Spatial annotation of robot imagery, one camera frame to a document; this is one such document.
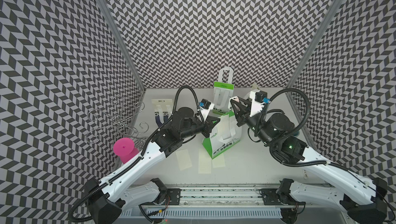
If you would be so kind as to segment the cream receipt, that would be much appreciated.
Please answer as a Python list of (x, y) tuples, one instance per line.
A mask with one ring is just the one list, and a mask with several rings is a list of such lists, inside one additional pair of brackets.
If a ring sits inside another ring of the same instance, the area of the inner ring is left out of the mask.
[(198, 173), (199, 174), (211, 174), (211, 157), (205, 149), (199, 150), (199, 163), (198, 163)]
[(213, 168), (226, 167), (224, 154), (220, 154), (217, 157), (215, 157), (214, 159), (212, 159), (212, 167)]
[(221, 121), (217, 126), (218, 140), (226, 143), (228, 139), (234, 136), (235, 131), (231, 126), (230, 116), (228, 114), (221, 116), (220, 119)]
[(192, 167), (191, 158), (188, 150), (180, 150), (176, 152), (179, 170), (183, 171)]

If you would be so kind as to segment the green white bag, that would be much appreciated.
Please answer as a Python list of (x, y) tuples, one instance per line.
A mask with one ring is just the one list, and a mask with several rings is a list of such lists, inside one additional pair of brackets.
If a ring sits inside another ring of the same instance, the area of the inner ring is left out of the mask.
[(209, 138), (202, 141), (204, 149), (214, 159), (240, 142), (242, 128), (237, 126), (235, 113), (230, 111), (220, 117), (220, 122), (213, 128)]
[(213, 113), (223, 115), (229, 111), (230, 98), (234, 93), (233, 81), (234, 70), (224, 67), (219, 70), (217, 81), (213, 83)]

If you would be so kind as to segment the green white bag front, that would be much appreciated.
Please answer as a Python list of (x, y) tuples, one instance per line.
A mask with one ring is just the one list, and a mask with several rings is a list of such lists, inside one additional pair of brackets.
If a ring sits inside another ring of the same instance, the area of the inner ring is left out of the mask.
[(235, 113), (230, 111), (220, 117), (220, 122), (213, 128), (209, 138), (202, 141), (204, 149), (214, 159), (240, 142), (242, 128), (237, 126)]

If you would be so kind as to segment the small pink stapler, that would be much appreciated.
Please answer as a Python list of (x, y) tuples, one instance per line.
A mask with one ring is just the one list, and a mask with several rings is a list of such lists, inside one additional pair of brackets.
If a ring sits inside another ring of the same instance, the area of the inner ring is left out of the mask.
[(240, 100), (239, 100), (239, 97), (238, 97), (238, 96), (235, 96), (235, 97), (233, 97), (233, 98), (232, 98), (232, 100), (234, 100), (235, 102), (240, 102)]

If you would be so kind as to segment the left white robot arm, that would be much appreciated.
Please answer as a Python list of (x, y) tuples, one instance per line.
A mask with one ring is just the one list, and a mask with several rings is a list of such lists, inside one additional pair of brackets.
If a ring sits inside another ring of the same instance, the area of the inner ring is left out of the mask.
[(207, 99), (199, 101), (193, 88), (180, 87), (171, 115), (146, 139), (142, 151), (110, 175), (87, 181), (85, 195), (71, 207), (68, 221), (112, 224), (128, 208), (147, 202), (162, 203), (167, 188), (158, 178), (136, 188), (132, 188), (132, 184), (177, 151), (184, 139), (197, 134), (208, 138), (220, 122), (219, 118), (209, 115), (214, 106)]

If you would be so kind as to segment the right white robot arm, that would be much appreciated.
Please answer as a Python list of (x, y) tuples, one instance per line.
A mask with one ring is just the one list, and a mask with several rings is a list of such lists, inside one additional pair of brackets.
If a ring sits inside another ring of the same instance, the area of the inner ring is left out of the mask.
[[(305, 103), (305, 113), (294, 125), (283, 112), (276, 112), (267, 120), (268, 109), (275, 99), (288, 92), (300, 95)], [(238, 96), (229, 100), (239, 127), (247, 125), (254, 136), (269, 149), (271, 157), (279, 164), (303, 168), (329, 183), (329, 187), (309, 185), (292, 179), (283, 179), (276, 196), (282, 204), (314, 203), (347, 214), (359, 224), (383, 224), (395, 221), (395, 213), (388, 217), (391, 206), (386, 200), (388, 184), (381, 178), (360, 176), (318, 153), (295, 135), (306, 124), (310, 113), (310, 100), (301, 90), (282, 89), (268, 97), (264, 91), (253, 90), (248, 99)]]

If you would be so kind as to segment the navy cream Cheerful bag right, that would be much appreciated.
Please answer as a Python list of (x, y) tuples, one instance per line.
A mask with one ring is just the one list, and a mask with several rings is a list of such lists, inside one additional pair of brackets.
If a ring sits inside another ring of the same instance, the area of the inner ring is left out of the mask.
[(253, 83), (251, 86), (251, 91), (258, 92), (260, 91), (260, 87), (256, 83)]

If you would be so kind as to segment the navy cream cheerful bag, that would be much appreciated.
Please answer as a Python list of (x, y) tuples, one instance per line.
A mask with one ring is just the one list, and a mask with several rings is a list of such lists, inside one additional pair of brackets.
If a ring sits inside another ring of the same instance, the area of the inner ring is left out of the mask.
[(260, 91), (260, 87), (256, 83), (253, 83), (251, 86), (251, 91), (258, 92)]
[(162, 126), (172, 115), (172, 99), (152, 99), (155, 122), (158, 127)]

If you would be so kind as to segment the navy cream Cheerful bag left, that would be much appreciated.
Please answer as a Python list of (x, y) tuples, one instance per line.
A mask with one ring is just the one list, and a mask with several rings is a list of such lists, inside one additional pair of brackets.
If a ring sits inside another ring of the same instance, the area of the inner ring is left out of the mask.
[(172, 115), (172, 99), (152, 99), (155, 122), (158, 127), (162, 126)]

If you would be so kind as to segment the pink plastic cup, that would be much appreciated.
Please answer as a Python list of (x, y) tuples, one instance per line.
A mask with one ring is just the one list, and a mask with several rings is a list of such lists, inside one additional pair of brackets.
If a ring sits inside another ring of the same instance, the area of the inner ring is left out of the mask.
[(134, 141), (127, 137), (117, 140), (113, 146), (113, 151), (123, 164), (126, 164), (139, 153), (138, 148), (135, 147)]

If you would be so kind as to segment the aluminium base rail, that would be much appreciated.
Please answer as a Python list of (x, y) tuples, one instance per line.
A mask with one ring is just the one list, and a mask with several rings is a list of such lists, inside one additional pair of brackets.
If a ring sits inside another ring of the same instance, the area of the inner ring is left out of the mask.
[(154, 182), (129, 187), (113, 197), (101, 191), (107, 200), (127, 210), (143, 205), (320, 205), (345, 211), (348, 199), (334, 187), (282, 182), (280, 185), (254, 186), (177, 186), (168, 188)]

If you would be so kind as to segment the aluminium corner post right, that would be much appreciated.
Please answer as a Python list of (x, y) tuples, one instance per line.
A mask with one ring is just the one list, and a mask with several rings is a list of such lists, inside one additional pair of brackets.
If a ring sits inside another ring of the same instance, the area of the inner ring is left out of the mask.
[(286, 88), (291, 88), (298, 80), (299, 76), (301, 75), (303, 69), (307, 65), (310, 57), (315, 52), (319, 42), (321, 41), (322, 37), (324, 36), (327, 28), (329, 27), (330, 23), (332, 22), (333, 18), (336, 16), (341, 4), (344, 0), (333, 0), (330, 4), (330, 7), (325, 14), (322, 22), (320, 23), (316, 33), (314, 34), (310, 44), (307, 47), (304, 55), (302, 56), (298, 66), (296, 67), (294, 73), (292, 74), (291, 79), (286, 85)]

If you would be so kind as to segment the aluminium corner post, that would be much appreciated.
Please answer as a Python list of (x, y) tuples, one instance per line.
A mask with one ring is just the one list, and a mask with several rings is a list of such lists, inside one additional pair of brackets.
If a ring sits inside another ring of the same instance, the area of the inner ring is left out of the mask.
[(125, 61), (126, 61), (126, 64), (129, 66), (130, 70), (132, 71), (132, 74), (136, 79), (136, 83), (137, 83), (138, 87), (142, 91), (145, 91), (143, 82), (138, 74), (138, 71), (135, 68), (134, 62), (130, 56), (130, 53), (126, 47), (124, 40), (121, 37), (121, 33), (118, 30), (118, 27), (115, 23), (114, 18), (111, 15), (111, 11), (110, 11), (106, 1), (105, 0), (95, 0), (95, 1), (97, 3), (98, 8), (100, 9), (103, 17), (104, 17), (104, 20), (106, 21), (110, 31), (112, 32), (112, 34), (114, 36), (115, 42), (117, 43)]
[(291, 79), (286, 85), (286, 88), (291, 88), (298, 80), (299, 76), (301, 75), (303, 69), (307, 65), (310, 57), (315, 52), (319, 42), (321, 41), (322, 37), (324, 36), (327, 28), (329, 27), (330, 23), (332, 22), (333, 18), (336, 16), (341, 4), (344, 0), (333, 0), (330, 4), (330, 7), (325, 14), (322, 22), (320, 23), (316, 33), (314, 34), (310, 44), (307, 47), (304, 55), (302, 56), (298, 66), (296, 67), (294, 73), (292, 74)]

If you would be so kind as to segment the aluminium corner post left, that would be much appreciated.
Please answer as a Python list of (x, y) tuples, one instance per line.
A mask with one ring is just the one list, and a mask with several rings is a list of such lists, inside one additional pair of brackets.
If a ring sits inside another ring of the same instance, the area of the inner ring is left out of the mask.
[(115, 23), (114, 18), (111, 15), (111, 11), (110, 11), (106, 1), (105, 0), (95, 0), (95, 1), (97, 3), (98, 8), (100, 9), (103, 17), (104, 17), (104, 20), (106, 21), (110, 31), (112, 32), (112, 34), (114, 36), (115, 42), (117, 43), (125, 61), (126, 61), (126, 64), (129, 66), (130, 70), (132, 71), (132, 74), (136, 79), (136, 83), (137, 83), (138, 87), (142, 91), (145, 91), (143, 82), (138, 74), (138, 71), (135, 68), (134, 62), (130, 56), (130, 53), (126, 47), (124, 40), (121, 37), (121, 33), (118, 30), (118, 27)]

